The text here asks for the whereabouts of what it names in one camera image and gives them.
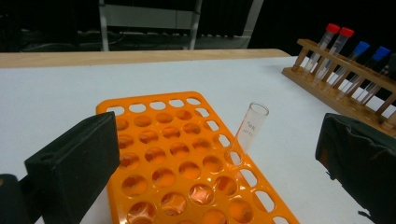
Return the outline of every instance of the wooden rack base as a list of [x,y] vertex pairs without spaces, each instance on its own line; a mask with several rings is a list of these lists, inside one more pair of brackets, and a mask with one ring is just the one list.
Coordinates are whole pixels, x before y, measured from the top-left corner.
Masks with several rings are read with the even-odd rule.
[[[341,115],[348,116],[353,119],[358,119],[391,137],[396,136],[396,112],[393,112],[393,114],[389,118],[385,118],[381,115],[382,112],[385,111],[385,109],[388,108],[396,100],[395,81],[386,77],[381,77],[378,73],[372,70],[364,69],[363,66],[359,63],[348,62],[347,58],[342,55],[331,55],[328,53],[328,49],[319,49],[317,47],[317,43],[310,40],[299,39],[297,43],[303,46],[303,48],[299,56],[297,57],[294,66],[286,67],[283,69],[283,75],[297,83],[306,91],[309,91],[320,101],[327,104]],[[320,81],[318,84],[314,84],[313,79],[315,73],[317,72],[316,69],[314,69],[313,73],[309,73],[308,75],[303,76],[304,68],[300,65],[302,64],[309,50],[314,51],[321,56],[321,59],[318,61],[317,67],[321,65],[325,58],[332,61],[331,69],[328,71],[328,74],[326,74],[326,76],[333,72],[336,65],[344,66],[348,72],[353,72],[361,77],[364,77],[365,79],[374,82],[381,88],[387,89],[391,92],[391,96],[376,111],[366,105],[360,104],[356,99],[350,96],[337,98],[337,95],[340,92],[338,88],[329,88],[325,91],[324,87],[326,85],[326,82],[323,80]]]

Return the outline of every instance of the white tabletop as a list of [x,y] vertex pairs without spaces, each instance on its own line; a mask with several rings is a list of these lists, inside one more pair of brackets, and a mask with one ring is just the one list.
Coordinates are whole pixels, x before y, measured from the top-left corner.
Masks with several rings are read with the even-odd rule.
[[[0,174],[22,179],[27,158],[106,99],[198,91],[232,133],[250,102],[268,106],[249,156],[301,223],[373,223],[315,159],[323,117],[336,112],[281,74],[295,59],[0,69]],[[82,223],[111,223],[105,190]]]

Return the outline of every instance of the blue cap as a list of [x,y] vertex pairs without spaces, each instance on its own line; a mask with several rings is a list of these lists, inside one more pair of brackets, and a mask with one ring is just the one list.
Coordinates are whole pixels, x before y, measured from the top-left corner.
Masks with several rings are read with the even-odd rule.
[[376,50],[375,54],[373,55],[373,59],[376,61],[380,61],[389,53],[390,53],[390,49],[381,46]]
[[370,48],[370,45],[364,41],[359,42],[358,46],[353,50],[353,53],[356,55],[361,55],[364,51]]

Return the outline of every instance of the red cap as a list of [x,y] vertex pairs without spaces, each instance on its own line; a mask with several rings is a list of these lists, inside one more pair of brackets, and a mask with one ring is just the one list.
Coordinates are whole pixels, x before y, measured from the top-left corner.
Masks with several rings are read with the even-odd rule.
[[341,28],[340,31],[340,35],[346,35],[347,37],[353,36],[353,33],[355,33],[355,31],[348,29],[346,27]]
[[333,34],[337,34],[338,31],[340,30],[340,27],[336,24],[329,23],[329,25],[327,25],[326,27],[326,30],[332,32]]

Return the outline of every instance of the wooden rack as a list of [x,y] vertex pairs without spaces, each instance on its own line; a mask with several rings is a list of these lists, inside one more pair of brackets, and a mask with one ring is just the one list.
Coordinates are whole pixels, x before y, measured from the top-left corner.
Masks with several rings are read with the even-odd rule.
[[[363,67],[361,64],[348,61],[342,55],[334,56],[329,53],[328,49],[319,49],[318,44],[309,39],[299,39],[297,41],[303,48],[297,57],[293,67],[286,67],[282,70],[282,74],[293,80],[299,86],[309,91],[311,94],[319,98],[322,102],[333,108],[335,111],[344,116],[349,116],[353,119],[358,119],[372,127],[378,129],[391,137],[396,136],[396,111],[394,111],[388,118],[385,118],[382,113],[396,100],[396,82],[390,78],[380,76],[377,72]],[[304,68],[301,67],[307,53],[313,51],[318,53],[321,57],[312,73],[303,76]],[[329,71],[325,74],[324,78],[318,83],[313,82],[315,73],[320,68],[325,59],[332,61]],[[374,84],[380,86],[391,92],[391,95],[384,101],[384,103],[377,109],[373,110],[367,105],[360,104],[351,94],[338,98],[340,92],[338,87],[341,83],[334,85],[328,90],[324,90],[326,80],[332,74],[334,69],[339,66],[346,68],[346,74],[353,72]]]

